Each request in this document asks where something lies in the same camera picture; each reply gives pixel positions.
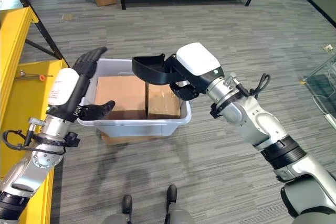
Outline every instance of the gray carpet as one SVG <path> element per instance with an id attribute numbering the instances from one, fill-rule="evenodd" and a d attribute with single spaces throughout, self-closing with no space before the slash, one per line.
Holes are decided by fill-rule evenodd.
<path id="1" fill-rule="evenodd" d="M 300 76 L 328 58 L 336 30 L 306 0 L 138 0 L 96 7 L 93 0 L 31 0 L 69 63 L 107 46 L 106 58 L 171 54 L 199 41 L 255 87 L 290 135 L 336 174 L 335 130 L 311 100 Z M 63 14 L 73 19 L 63 22 Z M 35 26 L 28 38 L 45 45 Z M 22 61 L 50 57 L 25 46 Z M 280 199 L 281 183 L 235 127 L 209 115 L 211 100 L 191 102 L 193 117 L 166 139 L 105 146 L 92 128 L 74 125 L 82 141 L 56 168 L 51 223 L 100 223 L 133 196 L 134 223 L 163 223 L 165 190 L 179 188 L 178 203 L 196 223 L 291 223 Z"/>

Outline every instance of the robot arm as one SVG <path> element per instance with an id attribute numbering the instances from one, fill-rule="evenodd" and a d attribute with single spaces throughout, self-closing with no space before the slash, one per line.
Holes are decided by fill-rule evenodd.
<path id="1" fill-rule="evenodd" d="M 134 57 L 132 70 L 151 84 L 170 84 L 183 100 L 207 94 L 214 102 L 210 114 L 236 125 L 244 140 L 261 152 L 278 180 L 285 183 L 281 197 L 293 217 L 313 212 L 318 215 L 318 223 L 326 223 L 326 214 L 336 221 L 336 180 L 256 99 L 269 82 L 269 75 L 264 74 L 258 87 L 248 91 L 235 74 L 225 78 L 218 60 L 200 43 L 180 48 L 165 61 L 164 55 Z M 190 84 L 183 87 L 176 84 L 184 80 Z"/>
<path id="2" fill-rule="evenodd" d="M 105 47 L 92 50 L 82 55 L 73 68 L 60 70 L 49 94 L 46 119 L 30 118 L 26 136 L 21 131 L 3 133 L 9 148 L 26 151 L 26 154 L 0 184 L 0 223 L 16 223 L 49 171 L 62 160 L 65 148 L 78 146 L 77 134 L 69 132 L 76 118 L 96 120 L 112 110 L 113 101 L 104 105 L 79 105 L 96 71 L 97 61 L 106 50 Z M 41 126 L 38 134 L 34 134 L 36 126 Z M 11 144 L 10 133 L 22 137 L 23 145 Z"/>

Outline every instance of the white plastic bin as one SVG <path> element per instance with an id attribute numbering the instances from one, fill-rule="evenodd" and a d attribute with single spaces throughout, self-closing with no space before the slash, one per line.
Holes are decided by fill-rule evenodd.
<path id="1" fill-rule="evenodd" d="M 91 79 L 82 105 L 94 104 L 100 76 L 129 76 L 132 72 L 132 60 L 100 59 L 97 71 Z M 181 100 L 181 117 L 179 119 L 159 120 L 95 120 L 77 121 L 84 126 L 96 127 L 108 136 L 169 136 L 177 127 L 187 124 L 191 119 L 191 109 L 188 101 Z"/>

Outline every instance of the yellow metal shelf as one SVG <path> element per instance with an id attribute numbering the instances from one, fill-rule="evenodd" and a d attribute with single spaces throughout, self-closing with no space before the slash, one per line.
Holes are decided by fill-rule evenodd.
<path id="1" fill-rule="evenodd" d="M 58 71 L 66 67 L 67 64 L 63 60 L 18 65 L 13 74 L 18 74 L 20 70 L 24 70 L 26 73 L 52 75 L 52 77 L 47 77 L 43 82 L 38 79 L 14 80 L 0 132 L 9 129 L 25 131 L 30 116 L 43 120 L 48 106 L 47 98 L 51 86 Z M 22 139 L 15 135 L 11 135 L 9 140 L 14 144 L 22 142 Z M 24 152 L 9 149 L 3 142 L 0 145 L 0 152 L 0 174 L 3 178 L 9 169 L 24 156 Z M 54 170 L 48 174 L 38 192 L 29 201 L 26 210 L 21 215 L 21 224 L 48 224 L 50 222 L 53 177 Z"/>
<path id="2" fill-rule="evenodd" d="M 19 62 L 23 45 L 27 37 L 30 23 L 38 19 L 30 7 L 3 10 L 1 20 L 1 86 L 0 86 L 0 125 L 3 121 L 9 93 L 14 80 L 15 70 Z"/>
<path id="3" fill-rule="evenodd" d="M 0 86 L 0 134 L 5 130 L 26 130 L 30 116 L 44 119 L 49 90 L 61 68 L 67 67 L 63 60 L 43 61 L 18 65 L 31 23 L 38 18 L 30 7 L 0 12 L 1 86 Z M 16 80 L 20 70 L 26 73 L 52 75 L 44 82 Z M 10 141 L 21 142 L 16 136 Z M 0 143 L 0 179 L 24 156 Z M 20 217 L 20 224 L 49 224 L 54 170 L 52 170 L 37 193 L 29 201 Z"/>

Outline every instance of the robot leg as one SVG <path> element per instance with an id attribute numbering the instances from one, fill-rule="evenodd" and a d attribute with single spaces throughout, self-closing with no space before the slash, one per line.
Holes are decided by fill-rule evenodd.
<path id="1" fill-rule="evenodd" d="M 195 224 L 193 217 L 176 204 L 177 187 L 170 185 L 167 190 L 166 218 L 165 224 Z"/>
<path id="2" fill-rule="evenodd" d="M 132 224 L 132 197 L 125 195 L 121 203 L 122 214 L 107 216 L 102 224 Z"/>
<path id="3" fill-rule="evenodd" d="M 181 209 L 176 203 L 170 203 L 165 224 L 195 224 L 188 211 Z"/>

